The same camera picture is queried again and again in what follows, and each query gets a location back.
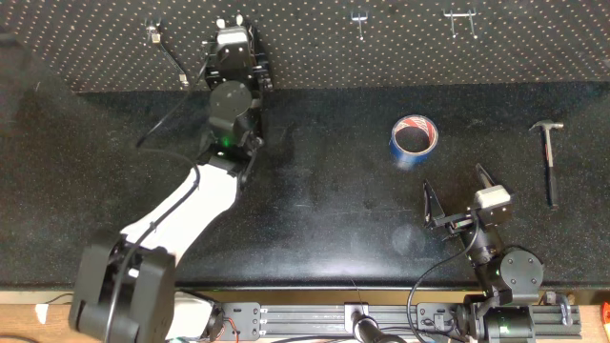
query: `roll of tape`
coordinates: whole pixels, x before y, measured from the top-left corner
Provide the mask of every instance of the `roll of tape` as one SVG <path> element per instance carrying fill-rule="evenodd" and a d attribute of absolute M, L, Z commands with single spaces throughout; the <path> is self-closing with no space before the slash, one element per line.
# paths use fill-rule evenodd
<path fill-rule="evenodd" d="M 428 136 L 428 148 L 423 151 L 407 151 L 397 142 L 397 133 L 406 128 L 418 128 Z M 409 115 L 398 120 L 392 128 L 390 138 L 390 151 L 396 160 L 396 164 L 402 169 L 411 169 L 417 163 L 428 157 L 438 142 L 438 130 L 435 124 L 422 115 Z"/>

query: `black tabletop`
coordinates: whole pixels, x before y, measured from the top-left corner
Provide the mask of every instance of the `black tabletop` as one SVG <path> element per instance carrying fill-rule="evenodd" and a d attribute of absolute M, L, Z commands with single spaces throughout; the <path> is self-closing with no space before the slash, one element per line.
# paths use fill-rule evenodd
<path fill-rule="evenodd" d="M 133 148 L 181 93 L 71 95 L 28 91 L 3 143 L 0 285 L 70 287 L 97 230 L 119 232 L 168 196 L 188 167 Z M 147 142 L 195 157 L 207 94 L 196 94 Z M 507 244 L 536 252 L 546 287 L 607 288 L 610 269 L 610 87 L 601 83 L 275 91 L 265 99 L 266 145 L 234 206 L 178 266 L 194 288 L 406 288 L 458 252 L 442 229 L 423 229 L 422 181 L 447 213 L 481 186 L 476 163 L 515 191 Z M 439 131 L 428 159 L 397 169 L 390 130 L 425 115 Z M 546 204 L 540 119 L 552 132 L 559 210 Z M 429 288 L 477 286 L 460 259 Z"/>

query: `wooden surface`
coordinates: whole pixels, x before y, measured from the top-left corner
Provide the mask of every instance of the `wooden surface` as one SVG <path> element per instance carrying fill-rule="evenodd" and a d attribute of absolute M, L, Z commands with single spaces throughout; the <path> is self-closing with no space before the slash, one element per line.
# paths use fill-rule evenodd
<path fill-rule="evenodd" d="M 68 327 L 70 305 L 50 305 L 47 323 L 38 321 L 34 305 L 0 305 L 0 334 L 16 334 L 38 342 L 96 342 Z M 601 325 L 600 306 L 580 306 L 582 340 L 539 340 L 550 343 L 608 343 Z M 260 343 L 271 340 L 259 340 Z M 0 342 L 13 340 L 0 339 Z"/>

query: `perforated metal wall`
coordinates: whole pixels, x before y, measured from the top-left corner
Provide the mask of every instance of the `perforated metal wall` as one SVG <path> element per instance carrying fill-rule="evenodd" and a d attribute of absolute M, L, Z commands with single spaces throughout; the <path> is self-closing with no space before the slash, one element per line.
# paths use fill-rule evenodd
<path fill-rule="evenodd" d="M 610 2 L 10 0 L 6 30 L 74 91 L 179 90 L 146 42 L 145 19 L 190 78 L 217 17 L 241 12 L 259 29 L 276 88 L 610 80 Z M 451 19 L 443 11 L 473 16 Z M 363 40 L 352 14 L 366 15 Z"/>

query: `hammer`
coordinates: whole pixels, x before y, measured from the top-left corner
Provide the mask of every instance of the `hammer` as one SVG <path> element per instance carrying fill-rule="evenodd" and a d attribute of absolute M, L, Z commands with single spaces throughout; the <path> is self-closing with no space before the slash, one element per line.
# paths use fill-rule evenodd
<path fill-rule="evenodd" d="M 546 162 L 548 164 L 546 172 L 546 182 L 548 186 L 549 205 L 551 210 L 559 208 L 559 201 L 557 196 L 557 181 L 555 180 L 555 173 L 553 172 L 553 151 L 551 150 L 551 129 L 563 129 L 563 123 L 553 123 L 551 120 L 540 120 L 534 124 L 531 129 L 535 127 L 541 127 L 544 131 L 544 148 L 546 150 Z"/>

